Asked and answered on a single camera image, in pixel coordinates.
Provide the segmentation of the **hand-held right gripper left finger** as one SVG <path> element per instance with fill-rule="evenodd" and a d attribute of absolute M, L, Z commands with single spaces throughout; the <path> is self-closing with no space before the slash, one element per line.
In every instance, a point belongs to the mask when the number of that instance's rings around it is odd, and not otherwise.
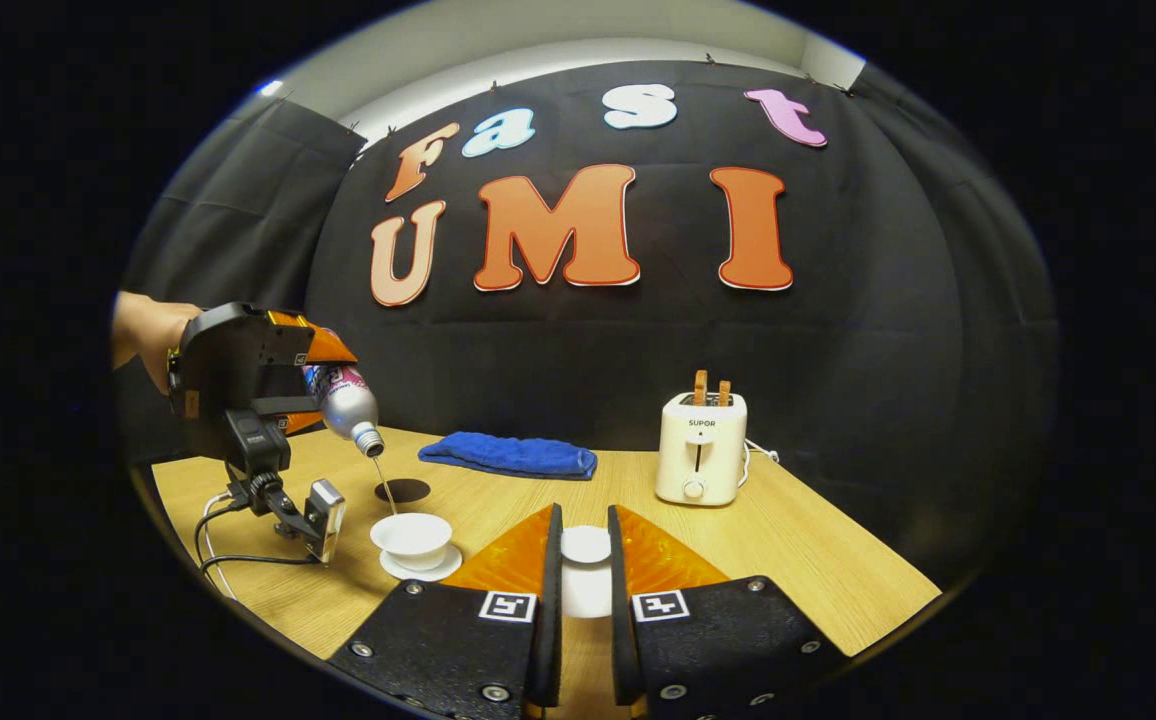
<path fill-rule="evenodd" d="M 401 579 L 329 665 L 430 717 L 542 719 L 563 678 L 561 534 L 547 506 L 440 582 Z"/>

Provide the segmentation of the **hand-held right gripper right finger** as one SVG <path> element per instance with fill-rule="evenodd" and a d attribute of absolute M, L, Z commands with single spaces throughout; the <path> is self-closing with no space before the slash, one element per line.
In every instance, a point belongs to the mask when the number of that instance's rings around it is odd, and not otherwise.
<path fill-rule="evenodd" d="M 849 666 L 773 579 L 726 577 L 627 507 L 607 521 L 613 693 L 633 719 L 793 719 Z"/>

